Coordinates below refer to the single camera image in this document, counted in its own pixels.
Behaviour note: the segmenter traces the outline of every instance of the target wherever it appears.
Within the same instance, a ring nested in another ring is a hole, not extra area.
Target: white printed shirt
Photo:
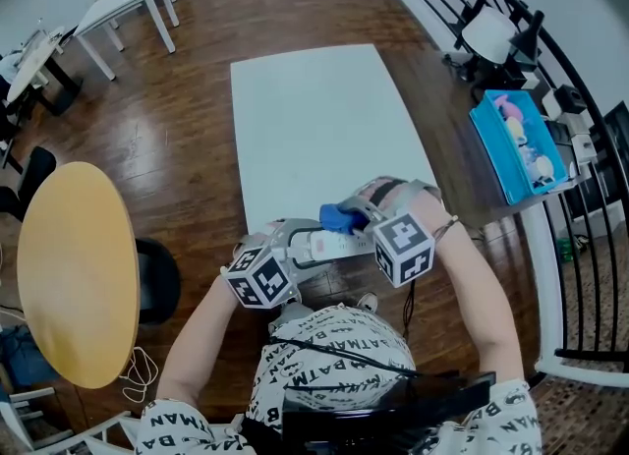
[[[291,320],[273,336],[346,349],[397,368],[414,369],[404,340],[380,318],[342,305],[308,317]],[[254,391],[246,417],[281,433],[281,411],[286,386],[355,385],[352,394],[328,398],[342,400],[347,410],[372,404],[388,390],[398,374],[354,361],[302,350],[293,345],[267,345],[262,350]],[[239,433],[227,427],[210,427],[192,406],[157,400],[143,411],[136,455],[211,453],[255,455]],[[489,403],[472,412],[461,424],[446,422],[431,430],[418,453],[513,454],[542,453],[538,415],[522,380],[499,383],[490,390]]]

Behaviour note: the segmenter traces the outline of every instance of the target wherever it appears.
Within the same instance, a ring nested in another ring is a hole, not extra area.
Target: bracelet
[[[459,216],[453,215],[452,219],[450,219],[447,224],[444,224],[434,232],[434,242],[437,243],[439,240],[441,240],[443,238],[443,235],[445,235],[447,231],[458,222]]]

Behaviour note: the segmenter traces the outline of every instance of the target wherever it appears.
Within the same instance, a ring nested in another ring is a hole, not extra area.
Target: white cable
[[[23,318],[21,315],[17,315],[16,313],[11,313],[11,312],[8,312],[8,311],[6,311],[6,310],[2,310],[2,309],[0,309],[0,313],[4,313],[4,314],[6,314],[6,315],[10,315],[10,316],[12,316],[12,317],[18,318],[19,320],[22,320],[23,322],[26,322],[26,321],[27,321],[27,320],[26,320],[25,318]]]
[[[140,375],[140,371],[138,370],[138,364],[136,361],[136,351],[139,351],[142,353],[142,355],[144,356],[144,364],[146,365],[146,369],[148,370],[148,380],[144,380],[142,378],[142,376]],[[154,367],[155,369],[155,374],[153,375],[153,371],[151,368],[151,365]],[[135,381],[131,378],[131,371],[135,371],[136,372],[136,376],[138,377],[138,381]],[[122,393],[123,395],[129,399],[130,401],[133,401],[134,403],[143,403],[144,402],[144,397],[146,396],[146,391],[148,390],[148,387],[157,380],[157,376],[159,375],[159,368],[157,367],[157,364],[155,363],[155,361],[153,359],[151,359],[148,354],[144,351],[144,349],[142,347],[134,347],[134,351],[131,354],[131,367],[129,368],[129,370],[127,371],[126,375],[121,375],[120,378],[123,380],[129,380],[131,383],[134,384],[134,386],[139,387],[139,388],[135,388],[135,387],[124,387],[122,389]],[[139,401],[134,399],[133,397],[130,397],[129,394],[127,393],[127,391],[130,392],[134,392],[135,394],[141,394],[142,395],[142,399],[140,399]]]

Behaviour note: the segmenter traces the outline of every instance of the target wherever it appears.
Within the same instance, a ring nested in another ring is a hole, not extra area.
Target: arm
[[[197,407],[237,305],[225,280],[217,277],[170,349],[156,399],[177,399]]]
[[[411,203],[414,215],[434,233],[451,216],[428,192]],[[513,313],[502,286],[474,246],[465,227],[457,223],[436,246],[459,302],[463,321],[479,351],[481,371],[495,371],[496,381],[524,378],[520,343]]]

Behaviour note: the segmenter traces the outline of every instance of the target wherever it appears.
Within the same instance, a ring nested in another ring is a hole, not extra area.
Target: black chair
[[[0,212],[8,212],[23,221],[35,192],[55,168],[57,160],[54,155],[43,147],[36,147],[30,154],[17,194],[11,188],[0,187]]]

